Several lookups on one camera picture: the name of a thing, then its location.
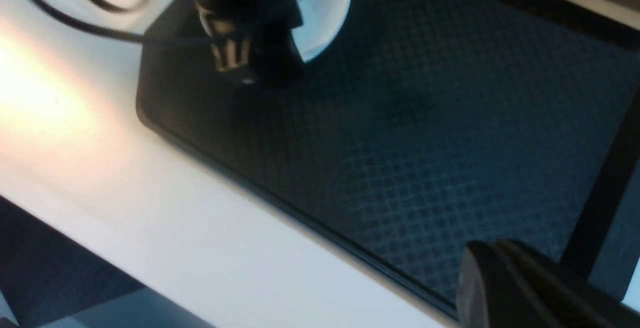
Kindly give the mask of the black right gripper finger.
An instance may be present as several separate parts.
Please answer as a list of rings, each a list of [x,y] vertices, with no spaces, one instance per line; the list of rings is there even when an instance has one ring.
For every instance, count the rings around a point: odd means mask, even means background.
[[[638,327],[637,311],[519,240],[470,241],[455,299],[461,327]]]

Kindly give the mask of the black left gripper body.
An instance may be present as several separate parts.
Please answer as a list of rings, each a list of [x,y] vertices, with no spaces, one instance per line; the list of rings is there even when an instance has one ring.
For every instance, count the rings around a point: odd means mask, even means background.
[[[249,86],[300,76],[304,62],[293,30],[303,18],[297,0],[193,0],[215,42],[215,70],[231,84]]]

